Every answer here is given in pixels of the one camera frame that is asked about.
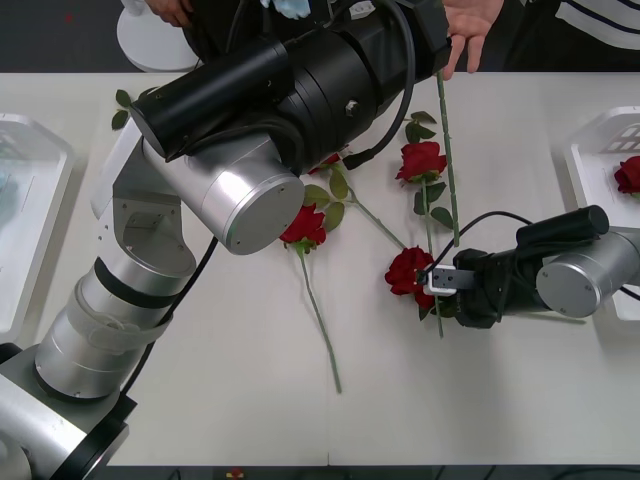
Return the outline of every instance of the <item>robotic arm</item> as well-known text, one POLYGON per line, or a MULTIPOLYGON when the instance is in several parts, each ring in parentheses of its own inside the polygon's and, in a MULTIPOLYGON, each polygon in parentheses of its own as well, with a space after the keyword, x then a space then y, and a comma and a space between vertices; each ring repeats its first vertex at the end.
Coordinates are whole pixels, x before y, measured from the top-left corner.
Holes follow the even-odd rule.
POLYGON ((472 328, 545 310, 587 317, 624 285, 640 285, 640 234, 610 231, 599 206, 522 227, 516 240, 500 253, 463 250, 420 282, 434 295, 454 295, 458 323, 472 328))
POLYGON ((232 253, 261 250, 299 211, 299 175, 366 131, 407 72, 444 67, 442 7, 398 5, 258 40, 134 103, 92 198, 98 258, 41 344, 0 346, 3 480, 90 478, 125 440, 121 385, 196 272, 182 203, 232 253))

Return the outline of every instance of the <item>wire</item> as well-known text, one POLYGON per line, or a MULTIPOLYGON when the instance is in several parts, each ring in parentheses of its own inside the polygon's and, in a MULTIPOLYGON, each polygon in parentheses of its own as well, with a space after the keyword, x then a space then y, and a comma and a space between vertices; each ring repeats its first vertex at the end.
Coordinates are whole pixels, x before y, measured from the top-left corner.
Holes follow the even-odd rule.
POLYGON ((167 480, 182 480, 182 472, 180 471, 179 468, 176 468, 173 472, 171 472, 171 475, 169 475, 169 478, 167 478, 167 480))
POLYGON ((635 292, 632 292, 631 290, 629 290, 627 287, 620 287, 620 291, 622 293, 624 293, 625 295, 629 295, 631 298, 638 300, 640 302, 640 295, 638 295, 635 292))
POLYGON ((227 45, 224 49, 224 53, 227 54, 231 52, 231 49, 236 43, 236 38, 238 36, 238 29, 240 27, 240 20, 244 15, 244 11, 246 10, 247 5, 249 4, 248 0, 240 0, 238 3, 238 8, 236 8, 236 13, 233 15, 233 20, 231 21, 231 28, 229 29, 229 35, 227 36, 227 45))
MULTIPOLYGON (((489 218, 489 217, 508 217, 508 218, 513 218, 514 220, 518 220, 519 222, 524 223, 525 225, 531 225, 532 222, 530 222, 529 220, 527 220, 526 218, 521 217, 520 215, 516 215, 515 213, 510 213, 510 212, 503 212, 500 210, 496 210, 493 212, 487 212, 483 215, 480 215, 479 217, 477 217, 476 219, 472 220, 467 226, 465 226, 462 230, 460 230, 460 236, 464 235, 465 233, 467 233, 469 230, 471 230, 471 228, 473 228, 475 225, 477 225, 478 223, 480 223, 482 220, 484 220, 485 218, 489 218)), ((428 275, 429 273, 431 273, 439 264, 440 262, 442 262, 442 260, 444 260, 444 257, 447 256, 447 253, 449 253, 449 251, 453 248, 453 240, 451 240, 448 245, 446 247, 444 247, 444 250, 442 250, 442 253, 440 253, 440 255, 438 255, 438 258, 436 258, 434 260, 434 262, 429 265, 424 271, 423 271, 423 275, 428 275)))
POLYGON ((348 170, 353 170, 363 163, 368 162, 378 153, 380 153, 387 145, 389 145, 391 140, 393 140, 396 133, 400 129, 400 126, 402 125, 407 112, 409 111, 409 105, 411 103, 411 97, 413 95, 413 86, 416 83, 416 52, 413 45, 413 36, 411 34, 411 28, 409 27, 409 21, 402 13, 402 10, 400 10, 400 7, 396 3, 396 0, 378 1, 380 1, 380 3, 382 3, 387 8, 387 10, 389 10, 391 15, 398 23, 400 32, 402 33, 404 48, 407 55, 407 72, 404 84, 404 92, 402 93, 402 100, 400 101, 398 113, 393 119, 389 130, 387 130, 387 133, 384 134, 380 141, 372 148, 369 148, 360 153, 349 155, 342 160, 342 163, 344 163, 345 167, 347 167, 348 170))
POLYGON ((560 473, 553 477, 551 480, 560 480, 561 478, 566 478, 571 475, 578 475, 579 473, 589 473, 589 472, 620 472, 620 473, 638 473, 640 474, 640 470, 634 470, 632 468, 624 468, 624 467, 587 467, 587 468, 577 468, 575 470, 569 470, 567 472, 560 473))
POLYGON ((493 472, 496 471, 496 468, 498 468, 497 465, 494 465, 493 467, 491 467, 491 469, 487 472, 487 474, 484 476, 482 480, 489 480, 491 478, 491 475, 493 475, 493 472))
MULTIPOLYGON (((180 305, 182 300, 184 300, 184 297, 186 297, 187 294, 189 293, 189 290, 191 290, 193 285, 196 283, 196 281, 198 280, 198 277, 200 277, 200 274, 204 270, 204 267, 206 267, 207 263, 209 263, 209 260, 211 259, 211 256, 213 255, 213 252, 215 251, 217 246, 218 246, 218 239, 216 237, 213 237, 213 239, 211 240, 211 243, 209 244, 209 247, 207 248, 207 251, 204 253, 204 255, 202 256, 202 259, 200 260, 200 263, 196 267, 195 272, 193 272, 193 275, 191 275, 191 278, 189 279, 187 284, 184 286, 182 291, 178 294, 178 296, 176 297, 174 302, 171 304, 169 309, 162 316, 162 319, 160 320, 160 323, 158 323, 158 326, 164 325, 169 320, 171 320, 171 317, 173 316, 173 312, 176 311, 176 308, 178 308, 178 305, 180 305)), ((131 387, 133 387, 133 384, 136 383, 136 380, 140 376, 140 372, 142 372, 142 369, 147 363, 147 360, 149 359, 149 355, 151 355, 151 352, 153 351, 153 347, 155 344, 156 342, 151 342, 144 349, 144 353, 142 354, 142 357, 140 357, 140 361, 138 362, 138 365, 136 365, 136 368, 131 373, 129 380, 127 380, 127 383, 122 388, 123 395, 127 395, 129 393, 129 390, 131 390, 131 387)))
POLYGON ((438 470, 438 473, 436 473, 436 478, 434 478, 433 480, 440 480, 440 477, 444 473, 445 468, 447 468, 446 465, 441 466, 440 469, 438 470))

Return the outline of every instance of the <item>human hand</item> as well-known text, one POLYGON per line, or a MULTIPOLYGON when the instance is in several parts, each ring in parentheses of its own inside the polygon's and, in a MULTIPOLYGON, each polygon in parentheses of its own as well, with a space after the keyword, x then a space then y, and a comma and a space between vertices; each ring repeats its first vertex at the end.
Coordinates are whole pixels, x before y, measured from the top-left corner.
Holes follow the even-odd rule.
POLYGON ((456 64, 467 45, 467 71, 480 66, 484 40, 498 18, 504 0, 443 0, 451 35, 451 56, 444 68, 444 79, 453 77, 456 64))
POLYGON ((193 12, 190 0, 145 0, 151 11, 174 27, 191 25, 188 13, 193 12))

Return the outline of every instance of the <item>rose stem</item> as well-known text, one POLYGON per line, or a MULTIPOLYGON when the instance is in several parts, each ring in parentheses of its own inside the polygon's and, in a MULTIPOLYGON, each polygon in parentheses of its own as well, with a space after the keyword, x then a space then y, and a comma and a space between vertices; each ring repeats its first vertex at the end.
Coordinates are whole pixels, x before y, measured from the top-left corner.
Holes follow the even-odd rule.
POLYGON ((360 207, 360 210, 362 210, 367 217, 373 220, 373 222, 376 225, 378 225, 378 227, 380 227, 382 231, 384 231, 384 233, 386 233, 391 240, 393 240, 393 243, 395 243, 398 247, 402 248, 403 250, 407 248, 405 244, 398 239, 398 237, 396 237, 393 233, 391 233, 391 230, 389 230, 387 227, 384 226, 384 223, 382 223, 378 217, 374 216, 373 213, 371 213, 369 209, 365 207, 360 202, 360 200, 358 200, 358 197, 356 197, 356 192, 353 191, 353 188, 349 187, 349 192, 351 192, 351 200, 350 200, 351 203, 355 203, 358 207, 360 207))
POLYGON ((440 115, 444 132, 444 151, 447 155, 447 174, 449 175, 449 191, 451 193, 451 215, 453 217, 453 244, 460 246, 460 225, 458 224, 458 199, 456 184, 453 178, 453 159, 451 158, 451 136, 449 135, 449 117, 447 117, 447 102, 444 97, 444 78, 442 70, 438 72, 438 96, 440 97, 440 115))
POLYGON ((333 353, 331 340, 329 340, 329 335, 327 334, 327 329, 324 326, 324 321, 322 320, 322 316, 320 315, 320 310, 318 310, 318 304, 316 303, 316 299, 313 296, 313 292, 311 291, 311 285, 309 284, 309 274, 307 273, 307 266, 304 262, 304 251, 300 247, 296 248, 296 251, 298 252, 298 257, 300 257, 300 263, 302 264, 302 273, 304 273, 304 282, 307 285, 307 293, 309 294, 309 298, 311 299, 313 310, 316 312, 316 317, 318 318, 318 323, 320 324, 320 330, 322 330, 322 336, 324 337, 324 343, 327 345, 327 351, 329 352, 329 361, 331 362, 331 370, 333 371, 333 381, 336 384, 336 392, 342 393, 342 385, 340 384, 340 376, 338 375, 336 356, 333 353))
MULTIPOLYGON (((427 181, 422 177, 422 208, 424 210, 424 224, 427 227, 427 243, 429 245, 429 255, 433 258, 433 244, 431 243, 431 228, 429 227, 429 199, 427 198, 427 181)), ((438 317, 438 333, 440 338, 444 338, 442 330, 442 317, 440 316, 440 300, 436 297, 436 315, 438 317)))

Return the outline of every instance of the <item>dark floor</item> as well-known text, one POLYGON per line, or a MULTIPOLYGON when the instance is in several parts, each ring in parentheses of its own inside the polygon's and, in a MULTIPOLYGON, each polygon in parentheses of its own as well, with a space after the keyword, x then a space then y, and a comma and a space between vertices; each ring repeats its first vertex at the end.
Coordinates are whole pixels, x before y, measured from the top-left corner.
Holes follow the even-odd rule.
MULTIPOLYGON (((358 467, 345 469, 249 468, 245 480, 633 480, 640 469, 626 467, 491 466, 358 467)), ((223 480, 230 468, 109 467, 96 480, 223 480)))
MULTIPOLYGON (((138 71, 116 38, 122 8, 118 0, 0 0, 0 72, 138 71)), ((520 0, 506 0, 481 70, 502 69, 521 12, 520 0)))

